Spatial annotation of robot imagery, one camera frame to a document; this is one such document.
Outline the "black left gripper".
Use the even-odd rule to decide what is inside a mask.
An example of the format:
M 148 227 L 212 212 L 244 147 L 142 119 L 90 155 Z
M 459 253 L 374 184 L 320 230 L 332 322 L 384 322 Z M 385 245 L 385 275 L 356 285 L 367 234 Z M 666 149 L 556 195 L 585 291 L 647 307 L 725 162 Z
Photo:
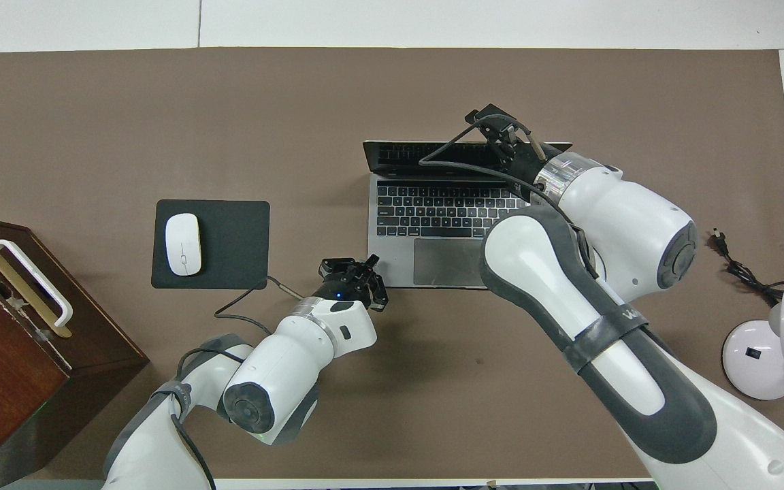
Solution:
M 382 276 L 374 270 L 379 262 L 378 255 L 370 255 L 365 261 L 366 272 L 360 276 L 348 276 L 346 271 L 357 263 L 352 257 L 326 258 L 318 265 L 323 282 L 314 292 L 315 297 L 334 301 L 360 301 L 370 310 L 382 312 L 389 303 Z

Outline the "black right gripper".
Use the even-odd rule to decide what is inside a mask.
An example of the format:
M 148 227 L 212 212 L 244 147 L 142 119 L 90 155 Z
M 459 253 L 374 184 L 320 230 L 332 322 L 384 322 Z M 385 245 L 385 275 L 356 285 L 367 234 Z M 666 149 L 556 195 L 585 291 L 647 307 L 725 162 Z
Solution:
M 495 130 L 495 145 L 501 148 L 504 173 L 526 183 L 535 183 L 536 177 L 546 165 L 546 155 L 535 151 L 532 143 L 520 137 L 520 126 L 516 118 L 489 103 L 481 110 L 473 110 L 465 116 L 470 125 L 498 125 Z

